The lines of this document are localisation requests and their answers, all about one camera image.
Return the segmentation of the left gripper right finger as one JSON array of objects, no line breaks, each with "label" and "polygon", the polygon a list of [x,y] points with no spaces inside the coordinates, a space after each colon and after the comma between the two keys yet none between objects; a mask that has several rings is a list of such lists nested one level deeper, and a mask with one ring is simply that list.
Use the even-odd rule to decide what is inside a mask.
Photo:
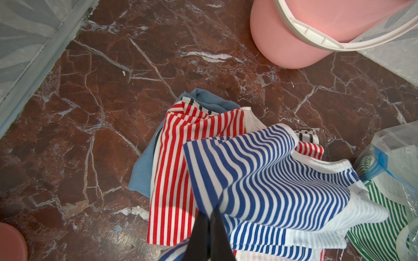
[{"label": "left gripper right finger", "polygon": [[211,261],[236,261],[226,233],[221,212],[218,207],[210,217]]}]

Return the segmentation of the light blue tank top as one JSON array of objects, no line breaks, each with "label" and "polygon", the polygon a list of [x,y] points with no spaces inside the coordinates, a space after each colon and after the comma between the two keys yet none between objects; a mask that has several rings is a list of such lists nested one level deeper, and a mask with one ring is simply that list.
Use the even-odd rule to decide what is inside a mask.
[{"label": "light blue tank top", "polygon": [[[183,92],[177,100],[180,101],[182,97],[194,99],[205,109],[209,109],[216,113],[225,113],[240,107],[239,104],[233,101],[225,100],[207,90],[199,88],[196,88],[191,92]],[[148,199],[150,198],[152,164],[156,138],[158,137],[163,125],[164,122],[161,122],[152,136],[147,148],[135,162],[127,187],[128,190],[136,191]]]}]

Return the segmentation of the pink watering can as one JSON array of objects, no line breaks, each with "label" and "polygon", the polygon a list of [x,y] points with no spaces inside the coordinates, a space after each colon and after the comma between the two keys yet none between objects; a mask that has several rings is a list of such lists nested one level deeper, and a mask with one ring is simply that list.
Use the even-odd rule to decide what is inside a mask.
[{"label": "pink watering can", "polygon": [[27,261],[24,236],[13,226],[1,223],[1,261]]}]

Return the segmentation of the blue white striped garment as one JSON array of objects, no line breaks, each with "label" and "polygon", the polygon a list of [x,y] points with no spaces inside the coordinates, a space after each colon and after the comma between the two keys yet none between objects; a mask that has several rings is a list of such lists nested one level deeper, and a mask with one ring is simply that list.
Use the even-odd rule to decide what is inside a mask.
[{"label": "blue white striped garment", "polygon": [[[234,256],[244,250],[318,261],[326,248],[345,248],[352,227],[388,218],[348,160],[311,158],[296,151],[298,143],[284,124],[184,143],[198,212],[210,223],[219,208]],[[188,242],[165,250],[160,260],[182,261]],[[208,250],[211,261],[211,237]]]}]

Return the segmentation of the pink lidded plastic bucket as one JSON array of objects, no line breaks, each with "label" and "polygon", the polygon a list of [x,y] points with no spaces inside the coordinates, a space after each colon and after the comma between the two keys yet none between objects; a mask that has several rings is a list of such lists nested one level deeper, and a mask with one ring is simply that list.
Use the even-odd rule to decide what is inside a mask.
[{"label": "pink lidded plastic bucket", "polygon": [[417,1],[254,1],[250,32],[260,53],[302,69],[334,52],[371,49],[418,25]]}]

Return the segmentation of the red white striped garment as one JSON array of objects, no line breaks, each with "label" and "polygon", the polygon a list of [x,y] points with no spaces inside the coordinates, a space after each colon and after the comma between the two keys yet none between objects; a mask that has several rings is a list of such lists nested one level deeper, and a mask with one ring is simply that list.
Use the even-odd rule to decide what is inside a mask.
[{"label": "red white striped garment", "polygon": [[265,127],[249,107],[224,109],[186,97],[175,103],[156,139],[148,243],[176,246],[192,233],[198,209],[182,151],[185,141],[235,137]]}]

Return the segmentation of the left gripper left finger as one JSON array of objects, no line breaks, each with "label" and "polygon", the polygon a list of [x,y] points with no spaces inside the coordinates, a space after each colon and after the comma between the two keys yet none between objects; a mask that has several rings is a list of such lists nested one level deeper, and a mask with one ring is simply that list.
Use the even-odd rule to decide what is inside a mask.
[{"label": "left gripper left finger", "polygon": [[207,261],[209,259],[209,219],[199,212],[190,235],[183,261]]}]

